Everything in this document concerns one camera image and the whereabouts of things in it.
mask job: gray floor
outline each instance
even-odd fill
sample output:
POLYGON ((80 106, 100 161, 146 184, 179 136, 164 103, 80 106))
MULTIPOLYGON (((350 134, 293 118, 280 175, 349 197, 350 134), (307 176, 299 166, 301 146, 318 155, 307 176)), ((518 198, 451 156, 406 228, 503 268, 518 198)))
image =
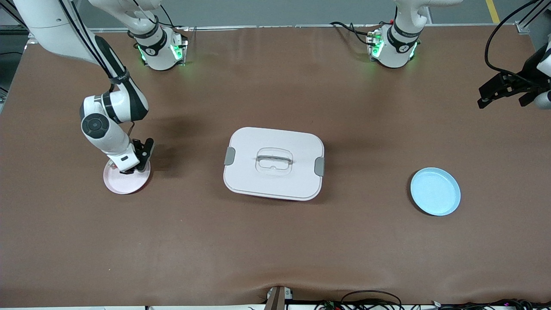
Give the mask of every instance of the gray floor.
MULTIPOLYGON (((114 17, 93 7, 87 0, 75 0, 86 25, 94 30, 108 31, 123 28, 114 17)), ((500 19, 526 3, 527 0, 494 0, 500 19)), ((333 21, 355 24, 377 24, 394 16, 391 0, 163 0, 163 6, 176 25, 182 26, 295 26, 321 25, 333 21)), ((464 0, 459 6, 431 8, 434 24, 491 24, 485 0, 464 0)), ((168 19, 162 10, 155 14, 162 22, 168 19)), ((523 15, 513 17, 511 22, 523 15)), ((6 21, 0 9, 0 24, 6 21)), ((551 14, 546 12, 530 26, 536 48, 547 43, 551 33, 551 14)), ((23 36, 0 35, 0 52, 21 51, 23 36)), ((9 89, 19 55, 0 56, 0 86, 9 89)))

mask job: brown tablecloth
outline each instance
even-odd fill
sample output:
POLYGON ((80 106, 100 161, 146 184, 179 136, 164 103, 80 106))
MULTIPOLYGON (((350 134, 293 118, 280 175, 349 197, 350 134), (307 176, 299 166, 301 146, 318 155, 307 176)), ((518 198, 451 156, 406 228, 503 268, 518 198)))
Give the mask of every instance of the brown tablecloth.
MULTIPOLYGON (((551 115, 514 98, 478 109, 492 29, 426 28, 397 70, 330 28, 192 33, 187 65, 166 72, 105 34, 149 99, 132 136, 157 143, 150 183, 127 196, 105 188, 107 157, 79 128, 103 72, 29 46, 0 116, 1 306, 256 303, 274 285, 295 298, 550 299, 551 115), (228 190, 225 150, 245 126, 320 137, 319 196, 228 190), (414 207, 423 167, 457 179, 456 212, 414 207)), ((490 57, 515 71, 532 53, 511 26, 490 57)))

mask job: light blue plate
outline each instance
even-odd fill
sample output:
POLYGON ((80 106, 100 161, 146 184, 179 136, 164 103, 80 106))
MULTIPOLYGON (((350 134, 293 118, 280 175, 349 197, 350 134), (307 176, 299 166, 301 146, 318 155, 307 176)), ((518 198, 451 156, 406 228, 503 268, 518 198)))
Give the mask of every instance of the light blue plate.
POLYGON ((457 209, 461 192, 457 181, 439 168, 424 168, 413 176, 411 193, 415 203, 426 213, 444 216, 457 209))

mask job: yellow floor line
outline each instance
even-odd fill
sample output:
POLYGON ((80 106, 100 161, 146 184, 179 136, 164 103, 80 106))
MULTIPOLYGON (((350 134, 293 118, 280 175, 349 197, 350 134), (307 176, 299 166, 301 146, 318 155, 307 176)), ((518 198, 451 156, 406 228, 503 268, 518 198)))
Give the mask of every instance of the yellow floor line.
POLYGON ((498 11, 495 10, 495 5, 493 0, 486 0, 486 5, 488 6, 488 11, 490 11, 491 20, 494 24, 499 23, 498 11))

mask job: green led light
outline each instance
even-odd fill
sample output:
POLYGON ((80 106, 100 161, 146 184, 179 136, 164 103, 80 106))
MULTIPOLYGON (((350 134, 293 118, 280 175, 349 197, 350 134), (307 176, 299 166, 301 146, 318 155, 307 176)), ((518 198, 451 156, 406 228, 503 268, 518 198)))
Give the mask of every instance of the green led light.
POLYGON ((182 49, 174 45, 171 45, 171 47, 172 47, 172 53, 174 53, 174 57, 176 58, 176 60, 182 59, 182 49))
POLYGON ((372 52, 372 56, 373 57, 379 57, 379 55, 381 55, 381 50, 382 48, 384 47, 384 42, 383 40, 379 40, 375 46, 373 47, 373 52, 372 52))
POLYGON ((413 45, 412 52, 411 52, 411 54, 409 54, 409 59, 411 59, 411 58, 413 57, 413 54, 415 53, 415 48, 416 48, 416 47, 417 47, 417 43, 415 43, 415 44, 413 45))
POLYGON ((138 51, 139 51, 140 55, 142 55, 142 60, 143 60, 144 62, 147 62, 147 60, 145 60, 145 56, 143 55, 142 48, 139 47, 139 45, 138 45, 138 51))

